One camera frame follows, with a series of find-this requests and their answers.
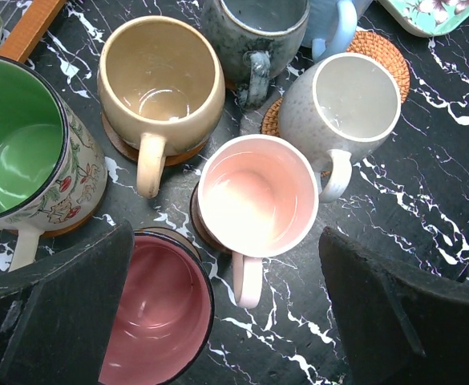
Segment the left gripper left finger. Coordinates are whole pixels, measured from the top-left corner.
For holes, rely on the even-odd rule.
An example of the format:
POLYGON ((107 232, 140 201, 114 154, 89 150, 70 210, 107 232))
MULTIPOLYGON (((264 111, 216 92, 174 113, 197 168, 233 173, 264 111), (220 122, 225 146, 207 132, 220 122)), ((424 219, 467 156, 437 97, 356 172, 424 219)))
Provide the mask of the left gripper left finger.
POLYGON ((125 221, 0 275, 0 384, 97 384, 134 247, 125 221))

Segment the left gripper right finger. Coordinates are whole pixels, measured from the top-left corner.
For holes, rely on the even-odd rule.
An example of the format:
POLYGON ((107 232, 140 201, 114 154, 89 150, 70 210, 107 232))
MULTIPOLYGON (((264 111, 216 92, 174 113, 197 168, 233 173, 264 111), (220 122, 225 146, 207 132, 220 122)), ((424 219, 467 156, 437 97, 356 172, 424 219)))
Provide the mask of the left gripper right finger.
POLYGON ((356 384, 469 384, 469 283, 326 227, 319 257, 356 384))

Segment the orange ringed wooden saucer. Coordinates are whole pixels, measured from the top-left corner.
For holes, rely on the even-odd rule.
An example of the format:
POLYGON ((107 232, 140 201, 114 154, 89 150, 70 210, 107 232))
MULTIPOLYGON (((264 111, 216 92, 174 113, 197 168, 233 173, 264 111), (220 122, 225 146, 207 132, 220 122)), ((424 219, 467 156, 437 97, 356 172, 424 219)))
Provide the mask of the orange ringed wooden saucer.
POLYGON ((42 207, 31 205, 0 220, 0 226, 17 235, 27 231, 38 237, 57 237, 88 221, 99 207, 99 202, 56 202, 42 207))

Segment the pink halloween mug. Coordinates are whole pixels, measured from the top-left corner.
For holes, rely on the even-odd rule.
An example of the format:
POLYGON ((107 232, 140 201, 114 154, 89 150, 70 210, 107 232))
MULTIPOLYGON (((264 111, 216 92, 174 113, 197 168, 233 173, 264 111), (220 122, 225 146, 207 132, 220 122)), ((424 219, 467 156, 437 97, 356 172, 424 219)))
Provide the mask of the pink halloween mug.
POLYGON ((168 384, 196 360, 215 312, 205 268, 182 243, 136 235, 99 375, 101 384, 168 384))

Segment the green inside mug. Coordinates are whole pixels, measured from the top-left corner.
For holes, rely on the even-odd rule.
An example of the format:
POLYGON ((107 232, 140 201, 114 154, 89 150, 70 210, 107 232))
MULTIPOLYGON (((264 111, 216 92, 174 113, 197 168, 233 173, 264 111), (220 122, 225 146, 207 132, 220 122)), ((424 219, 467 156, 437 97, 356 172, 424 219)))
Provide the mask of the green inside mug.
MULTIPOLYGON (((0 56, 0 220, 31 205, 100 203, 106 186, 103 151, 80 118, 40 74, 0 56)), ((17 236, 11 270, 34 261, 40 238, 17 236)))

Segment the pale pink mug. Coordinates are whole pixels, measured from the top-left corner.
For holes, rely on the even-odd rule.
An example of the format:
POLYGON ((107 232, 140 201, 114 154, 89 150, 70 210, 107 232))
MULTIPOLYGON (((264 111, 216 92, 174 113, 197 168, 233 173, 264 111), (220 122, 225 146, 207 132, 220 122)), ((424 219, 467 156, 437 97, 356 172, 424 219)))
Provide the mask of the pale pink mug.
POLYGON ((290 251, 311 230, 319 192, 309 161, 289 142, 252 134, 223 144, 196 190, 201 223, 232 254, 239 307, 260 301, 262 261, 290 251))

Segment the brown ringed wooden saucer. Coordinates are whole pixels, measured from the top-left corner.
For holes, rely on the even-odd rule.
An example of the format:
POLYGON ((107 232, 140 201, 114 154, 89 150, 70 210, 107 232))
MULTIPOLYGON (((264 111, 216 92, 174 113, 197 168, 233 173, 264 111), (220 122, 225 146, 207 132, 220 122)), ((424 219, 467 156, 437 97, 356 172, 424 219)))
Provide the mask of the brown ringed wooden saucer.
MULTIPOLYGON (((127 144, 125 141, 122 140, 122 138, 113 130, 113 128, 109 124, 109 121, 107 120, 107 117, 103 111, 101 112, 101 118, 102 118, 102 123, 103 123, 103 129, 106 132, 106 135, 108 139, 110 140, 111 144, 124 157, 136 163, 138 161, 139 150, 136 148, 133 148, 132 146, 130 146, 129 144, 127 144)), ((194 157, 201 151, 201 149, 206 145, 207 142, 208 141, 206 140, 199 146, 193 148, 192 150, 186 153, 179 154, 176 156, 167 156, 164 166, 169 167, 169 166, 181 164, 185 162, 186 160, 191 159, 192 157, 194 157)))

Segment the white cream mug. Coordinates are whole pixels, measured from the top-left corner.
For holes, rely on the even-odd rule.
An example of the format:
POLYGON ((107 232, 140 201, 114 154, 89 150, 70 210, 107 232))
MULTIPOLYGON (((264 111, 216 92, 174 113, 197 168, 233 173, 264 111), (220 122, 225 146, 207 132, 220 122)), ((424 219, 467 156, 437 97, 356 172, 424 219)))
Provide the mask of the white cream mug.
POLYGON ((345 192, 353 165, 386 141, 401 105, 393 75, 362 54, 330 56, 292 83, 279 107, 279 135, 307 158, 316 174, 330 173, 318 187, 321 203, 345 192))

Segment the woven rattan coaster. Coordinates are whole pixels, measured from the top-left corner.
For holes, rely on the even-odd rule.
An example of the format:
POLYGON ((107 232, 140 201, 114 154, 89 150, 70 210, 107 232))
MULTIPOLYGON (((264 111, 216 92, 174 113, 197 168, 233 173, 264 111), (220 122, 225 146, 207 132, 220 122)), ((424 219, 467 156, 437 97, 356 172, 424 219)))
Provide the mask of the woven rattan coaster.
POLYGON ((382 64, 398 84, 401 103, 406 101, 410 90, 409 67, 400 50, 390 40, 375 32, 358 30, 346 51, 369 56, 382 64))
POLYGON ((277 99, 265 113, 261 121, 261 134, 279 137, 278 113, 281 106, 282 97, 277 99))

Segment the brown stoneware mug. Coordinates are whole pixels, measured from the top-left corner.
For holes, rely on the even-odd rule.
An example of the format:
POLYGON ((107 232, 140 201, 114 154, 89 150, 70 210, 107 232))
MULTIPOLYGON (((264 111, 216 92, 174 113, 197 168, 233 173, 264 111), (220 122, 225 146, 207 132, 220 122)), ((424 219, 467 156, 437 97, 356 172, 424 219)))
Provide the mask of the brown stoneware mug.
POLYGON ((105 42, 98 92, 113 131, 139 151, 139 195, 153 198, 166 159, 191 157, 218 125, 224 73, 197 29, 176 18, 143 16, 119 26, 105 42))

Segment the orange wooden shelf rack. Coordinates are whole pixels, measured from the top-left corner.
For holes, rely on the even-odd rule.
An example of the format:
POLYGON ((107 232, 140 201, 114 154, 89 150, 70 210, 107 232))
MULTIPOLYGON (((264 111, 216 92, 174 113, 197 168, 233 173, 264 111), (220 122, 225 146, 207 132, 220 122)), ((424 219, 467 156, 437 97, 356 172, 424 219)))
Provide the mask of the orange wooden shelf rack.
POLYGON ((0 56, 24 63, 65 0, 34 0, 0 47, 0 56))

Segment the blue mug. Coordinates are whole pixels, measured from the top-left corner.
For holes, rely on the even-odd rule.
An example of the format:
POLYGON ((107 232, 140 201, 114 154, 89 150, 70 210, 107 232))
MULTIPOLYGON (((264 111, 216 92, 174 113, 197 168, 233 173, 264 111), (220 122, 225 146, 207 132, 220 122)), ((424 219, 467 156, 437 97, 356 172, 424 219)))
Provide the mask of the blue mug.
POLYGON ((346 51, 358 20, 372 0, 313 0, 301 45, 311 49, 315 63, 346 51))

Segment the green floral tray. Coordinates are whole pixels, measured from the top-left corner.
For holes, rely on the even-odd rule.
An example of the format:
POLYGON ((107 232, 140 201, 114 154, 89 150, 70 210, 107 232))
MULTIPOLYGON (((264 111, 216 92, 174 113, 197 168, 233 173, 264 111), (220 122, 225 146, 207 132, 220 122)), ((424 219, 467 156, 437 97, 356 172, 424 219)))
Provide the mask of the green floral tray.
POLYGON ((449 34, 469 17, 469 0, 379 0, 407 32, 422 38, 449 34))

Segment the grey mug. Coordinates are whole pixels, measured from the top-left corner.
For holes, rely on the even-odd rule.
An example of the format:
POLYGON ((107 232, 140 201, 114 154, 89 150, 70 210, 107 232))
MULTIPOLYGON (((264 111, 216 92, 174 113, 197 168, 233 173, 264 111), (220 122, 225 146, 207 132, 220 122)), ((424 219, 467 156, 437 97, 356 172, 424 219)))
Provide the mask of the grey mug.
POLYGON ((305 35, 309 0, 208 0, 200 26, 242 108, 267 99, 269 81, 293 60, 305 35))

